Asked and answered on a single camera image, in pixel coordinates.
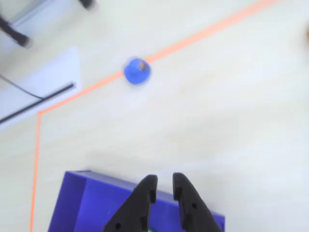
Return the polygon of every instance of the light wooden floor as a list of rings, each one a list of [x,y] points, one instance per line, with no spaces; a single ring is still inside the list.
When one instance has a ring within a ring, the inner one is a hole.
[[[131,56],[149,57],[253,3],[76,6],[51,27],[49,46],[47,32],[37,35],[32,50],[6,59],[6,72],[17,78],[76,46],[90,87]],[[308,9],[309,1],[278,1],[151,63],[144,85],[121,77],[43,114],[33,231],[47,231],[64,172],[85,169],[135,182],[157,174],[167,192],[172,173],[183,172],[226,216],[228,232],[309,231]],[[36,116],[1,130],[0,146],[0,230],[27,231]]]

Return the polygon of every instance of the blue tray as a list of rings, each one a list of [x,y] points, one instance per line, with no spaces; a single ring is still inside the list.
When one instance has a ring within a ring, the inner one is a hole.
[[[48,231],[102,232],[135,186],[92,171],[65,172]],[[224,216],[212,214],[224,232]],[[183,232],[178,205],[171,194],[157,191],[149,225],[155,232]]]

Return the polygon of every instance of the black rod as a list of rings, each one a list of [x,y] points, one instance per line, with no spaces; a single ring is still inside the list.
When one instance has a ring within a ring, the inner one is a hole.
[[[73,83],[72,83],[72,84],[69,84],[69,85],[67,85],[67,86],[65,86],[65,87],[63,87],[63,88],[61,88],[61,89],[59,89],[58,91],[56,91],[56,92],[54,92],[54,93],[51,93],[50,95],[44,97],[43,99],[38,100],[38,101],[36,101],[36,102],[34,102],[34,103],[32,103],[32,104],[30,104],[30,105],[28,105],[28,106],[26,106],[26,107],[24,107],[24,108],[18,110],[18,111],[15,111],[14,113],[12,113],[12,114],[10,114],[10,115],[8,115],[8,116],[6,116],[6,117],[0,119],[0,124],[3,123],[3,122],[5,122],[5,121],[7,121],[7,120],[9,120],[9,119],[12,119],[13,117],[18,116],[19,114],[24,113],[24,112],[27,111],[27,110],[32,109],[33,107],[35,107],[35,106],[37,106],[37,105],[39,105],[39,104],[42,104],[43,102],[45,102],[45,101],[47,101],[47,100],[49,100],[49,99],[51,99],[51,98],[53,98],[53,97],[55,97],[55,96],[57,96],[57,95],[63,93],[63,92],[65,92],[65,91],[67,91],[67,90],[69,90],[69,89],[71,89],[71,88],[73,88],[73,87],[74,87],[74,84],[73,84]]]

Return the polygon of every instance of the orange tape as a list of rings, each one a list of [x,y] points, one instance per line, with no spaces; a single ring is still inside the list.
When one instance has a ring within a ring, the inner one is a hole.
[[[235,23],[246,19],[268,7],[270,7],[271,5],[275,4],[276,2],[279,2],[281,0],[261,0],[258,1],[252,5],[250,5],[249,7],[243,9],[242,11],[220,21],[219,23],[216,23],[186,39],[184,39],[183,41],[180,41],[148,58],[146,58],[145,60],[148,63],[152,63],[155,62],[159,59],[162,59],[166,56],[168,56],[169,54],[172,54],[174,52],[177,52],[185,47],[188,47],[202,39],[205,39],[215,33],[218,33],[232,25],[234,25]],[[40,148],[40,130],[41,130],[41,116],[42,114],[45,114],[47,112],[50,112],[66,103],[69,103],[101,86],[104,86],[120,77],[122,77],[124,74],[122,72],[117,72],[114,75],[111,75],[105,79],[103,79],[102,81],[92,85],[91,87],[88,87],[84,90],[82,90],[81,92],[75,94],[74,96],[57,103],[56,105],[53,105],[43,111],[40,111],[37,114],[37,138],[36,138],[36,150],[35,150],[35,161],[34,161],[34,177],[33,177],[33,190],[32,190],[32,204],[31,204],[31,216],[30,216],[30,232],[33,232],[33,217],[34,217],[34,203],[35,203],[35,192],[36,192],[36,184],[37,184],[37,173],[38,173],[38,157],[39,157],[39,148]]]

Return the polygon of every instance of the blue cap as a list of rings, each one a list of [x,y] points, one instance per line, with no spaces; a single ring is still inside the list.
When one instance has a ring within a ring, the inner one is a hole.
[[[135,58],[125,67],[126,79],[134,85],[140,84],[148,79],[150,66],[144,60]]]

